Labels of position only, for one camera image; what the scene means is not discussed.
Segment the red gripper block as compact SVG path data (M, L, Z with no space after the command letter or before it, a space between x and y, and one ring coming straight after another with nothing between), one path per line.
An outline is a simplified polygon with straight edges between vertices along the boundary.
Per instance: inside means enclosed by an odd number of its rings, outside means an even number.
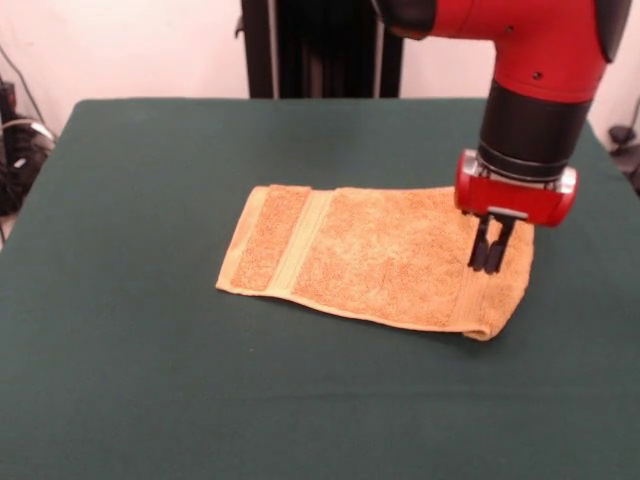
M458 160L454 190L456 207L479 216L468 267L497 274L516 219L545 227L560 225L575 202L578 173L566 167L558 180L521 182L488 170L475 150L464 150ZM501 225L491 245L488 214L497 214L494 219Z

